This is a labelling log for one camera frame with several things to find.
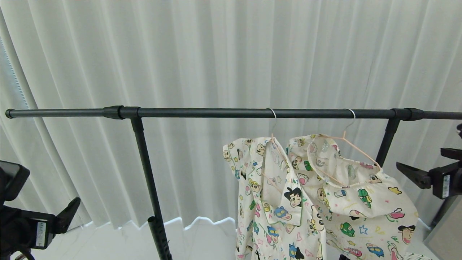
curtain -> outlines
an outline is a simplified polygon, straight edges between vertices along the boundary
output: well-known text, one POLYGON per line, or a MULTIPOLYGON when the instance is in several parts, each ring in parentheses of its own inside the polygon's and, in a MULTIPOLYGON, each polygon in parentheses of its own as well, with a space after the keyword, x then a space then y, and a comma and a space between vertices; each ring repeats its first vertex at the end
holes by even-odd
MULTIPOLYGON (((0 1, 1 109, 110 105, 462 111, 460 1, 0 1)), ((340 135, 348 119, 278 119, 281 143, 340 135)), ((165 221, 236 216, 237 182, 221 147, 270 135, 274 119, 145 118, 165 221)), ((377 155, 386 120, 358 119, 347 138, 377 155)), ((395 169, 448 163, 454 120, 401 122, 385 171, 430 224, 442 201, 395 169)), ((6 119, 1 156, 31 177, 13 204, 96 225, 152 215, 133 131, 107 118, 6 119)), ((348 146, 343 155, 365 160, 348 146)))

horizontal black bar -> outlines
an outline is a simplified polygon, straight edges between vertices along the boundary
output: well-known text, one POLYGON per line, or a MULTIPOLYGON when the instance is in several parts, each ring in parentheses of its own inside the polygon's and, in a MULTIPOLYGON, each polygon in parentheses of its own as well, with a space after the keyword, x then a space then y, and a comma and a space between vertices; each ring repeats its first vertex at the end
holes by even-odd
MULTIPOLYGON (((129 107, 121 107, 120 114, 129 107)), ((44 117, 103 117, 104 108, 97 109, 38 109, 6 111, 9 118, 44 117)), ((355 109, 356 118, 402 119, 411 117, 408 109, 355 109)), ((278 118, 353 118, 346 109, 274 109, 278 118)), ((139 108, 140 118, 273 118, 266 108, 139 108)), ((459 119, 462 112, 422 111, 419 119, 459 119)))

white label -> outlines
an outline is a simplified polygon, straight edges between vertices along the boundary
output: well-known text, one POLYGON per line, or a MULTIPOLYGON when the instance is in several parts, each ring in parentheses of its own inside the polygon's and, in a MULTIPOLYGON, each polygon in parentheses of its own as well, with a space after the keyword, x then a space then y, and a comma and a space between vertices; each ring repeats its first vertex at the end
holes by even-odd
POLYGON ((451 183, 451 175, 446 175, 443 177, 443 198, 449 196, 449 185, 451 183))
POLYGON ((37 239, 35 240, 35 246, 44 247, 45 246, 45 236, 47 232, 46 222, 37 222, 37 239))

blue star print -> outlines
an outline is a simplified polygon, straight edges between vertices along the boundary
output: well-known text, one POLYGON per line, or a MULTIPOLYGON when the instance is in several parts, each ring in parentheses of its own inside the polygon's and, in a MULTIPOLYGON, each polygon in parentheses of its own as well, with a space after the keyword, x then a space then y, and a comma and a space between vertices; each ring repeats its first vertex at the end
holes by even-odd
POLYGON ((367 235, 367 230, 368 229, 364 225, 359 227, 359 233, 360 234, 366 234, 367 235))

white patterned garment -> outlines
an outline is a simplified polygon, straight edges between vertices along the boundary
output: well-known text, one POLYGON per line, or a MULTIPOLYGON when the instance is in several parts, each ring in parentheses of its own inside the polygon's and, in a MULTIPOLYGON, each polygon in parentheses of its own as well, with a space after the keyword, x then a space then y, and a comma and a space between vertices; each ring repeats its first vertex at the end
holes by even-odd
POLYGON ((403 259, 418 213, 394 178, 343 158, 323 135, 293 138, 287 150, 302 189, 325 219, 327 244, 350 259, 403 259))
POLYGON ((276 139, 237 139, 223 157, 239 180, 236 259, 326 259, 323 220, 276 139))

